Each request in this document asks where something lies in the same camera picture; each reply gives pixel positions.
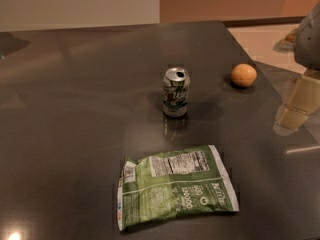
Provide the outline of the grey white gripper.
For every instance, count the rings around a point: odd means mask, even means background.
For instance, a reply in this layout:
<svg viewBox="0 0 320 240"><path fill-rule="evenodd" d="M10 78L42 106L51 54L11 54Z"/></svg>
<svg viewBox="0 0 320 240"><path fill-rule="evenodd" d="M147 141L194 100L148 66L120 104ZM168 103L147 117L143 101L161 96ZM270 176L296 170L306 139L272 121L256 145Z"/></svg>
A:
<svg viewBox="0 0 320 240"><path fill-rule="evenodd" d="M291 82L276 114L276 125L288 130L297 130L320 107L320 2L298 27L294 58L309 69Z"/></svg>

